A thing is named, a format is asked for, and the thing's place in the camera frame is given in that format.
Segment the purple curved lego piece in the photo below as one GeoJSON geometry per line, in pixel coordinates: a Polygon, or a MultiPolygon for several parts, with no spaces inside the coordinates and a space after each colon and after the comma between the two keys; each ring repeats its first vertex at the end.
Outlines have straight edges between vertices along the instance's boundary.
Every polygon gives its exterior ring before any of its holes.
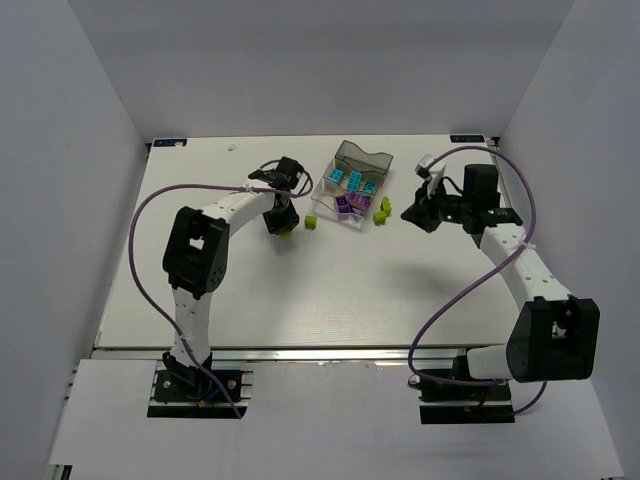
{"type": "Polygon", "coordinates": [[[347,215],[351,212],[350,204],[346,196],[340,195],[334,198],[335,211],[339,216],[347,215]]]}

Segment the round teal lego piece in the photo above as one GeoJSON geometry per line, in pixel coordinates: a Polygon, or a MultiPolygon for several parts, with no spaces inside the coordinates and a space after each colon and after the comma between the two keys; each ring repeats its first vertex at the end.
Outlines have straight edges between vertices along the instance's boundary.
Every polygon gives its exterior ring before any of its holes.
{"type": "Polygon", "coordinates": [[[334,168],[328,175],[327,180],[336,184],[340,184],[344,177],[344,171],[334,168]]]}

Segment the green 2x4 lego brick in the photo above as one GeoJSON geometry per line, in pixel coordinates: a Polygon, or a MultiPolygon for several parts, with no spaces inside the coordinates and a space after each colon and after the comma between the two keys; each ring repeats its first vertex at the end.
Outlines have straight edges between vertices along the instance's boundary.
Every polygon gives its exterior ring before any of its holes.
{"type": "Polygon", "coordinates": [[[283,239],[289,239],[292,235],[292,232],[293,232],[292,228],[286,228],[279,233],[279,236],[283,239]]]}

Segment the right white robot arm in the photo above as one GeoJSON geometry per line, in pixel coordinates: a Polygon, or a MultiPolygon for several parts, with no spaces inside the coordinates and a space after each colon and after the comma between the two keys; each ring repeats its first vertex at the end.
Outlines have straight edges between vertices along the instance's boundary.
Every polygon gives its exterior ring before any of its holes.
{"type": "Polygon", "coordinates": [[[443,222],[461,225],[494,264],[483,278],[502,277],[519,316],[506,343],[469,349],[448,378],[425,372],[420,378],[456,387],[589,378],[600,319],[596,303],[575,296],[555,278],[530,245],[530,231],[519,215],[501,206],[495,166],[466,166],[458,195],[446,192],[444,171],[429,159],[417,165],[423,184],[402,219],[428,233],[443,222]]]}

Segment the purple 2x4 lego plate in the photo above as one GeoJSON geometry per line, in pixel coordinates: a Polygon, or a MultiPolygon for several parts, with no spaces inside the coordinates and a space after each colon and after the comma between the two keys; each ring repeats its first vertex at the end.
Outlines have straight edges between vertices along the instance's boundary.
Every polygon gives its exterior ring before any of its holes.
{"type": "Polygon", "coordinates": [[[351,207],[356,210],[366,210],[370,207],[371,197],[353,192],[349,196],[349,202],[351,207]]]}

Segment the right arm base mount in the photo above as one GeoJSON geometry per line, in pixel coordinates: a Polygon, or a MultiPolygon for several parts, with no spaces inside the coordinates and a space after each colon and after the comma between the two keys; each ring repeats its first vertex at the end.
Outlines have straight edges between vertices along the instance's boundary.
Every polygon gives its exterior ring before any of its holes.
{"type": "Polygon", "coordinates": [[[466,387],[426,382],[411,375],[408,386],[418,392],[423,425],[480,425],[515,422],[508,385],[466,387]]]}

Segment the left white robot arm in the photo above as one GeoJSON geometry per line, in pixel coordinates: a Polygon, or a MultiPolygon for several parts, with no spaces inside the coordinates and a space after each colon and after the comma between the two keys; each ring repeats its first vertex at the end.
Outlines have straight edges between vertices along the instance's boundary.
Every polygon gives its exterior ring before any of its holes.
{"type": "Polygon", "coordinates": [[[261,217],[271,235],[291,232],[300,221],[290,194],[305,170],[283,157],[272,169],[258,169],[240,191],[200,208],[181,208],[175,217],[162,267],[168,274],[180,331],[163,363],[186,390],[200,400],[213,380],[202,372],[211,368],[209,319],[213,292],[227,272],[229,243],[247,223],[261,217]]]}

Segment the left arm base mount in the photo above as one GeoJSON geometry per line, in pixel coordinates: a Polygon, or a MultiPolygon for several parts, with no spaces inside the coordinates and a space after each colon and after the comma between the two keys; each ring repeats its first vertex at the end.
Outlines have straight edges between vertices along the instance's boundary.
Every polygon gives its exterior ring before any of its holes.
{"type": "Polygon", "coordinates": [[[158,363],[153,376],[147,406],[148,418],[239,420],[247,411],[252,396],[253,371],[223,367],[214,375],[225,387],[238,410],[236,414],[220,386],[209,377],[194,387],[179,379],[158,363]]]}

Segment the small teal lego brick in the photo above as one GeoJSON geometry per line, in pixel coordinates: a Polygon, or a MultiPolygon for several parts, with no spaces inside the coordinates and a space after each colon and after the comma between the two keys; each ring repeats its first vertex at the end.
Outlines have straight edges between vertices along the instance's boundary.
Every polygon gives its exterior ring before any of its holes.
{"type": "Polygon", "coordinates": [[[366,194],[369,195],[374,195],[375,191],[376,191],[376,183],[372,182],[372,181],[367,181],[363,187],[362,187],[362,191],[366,194]]]}

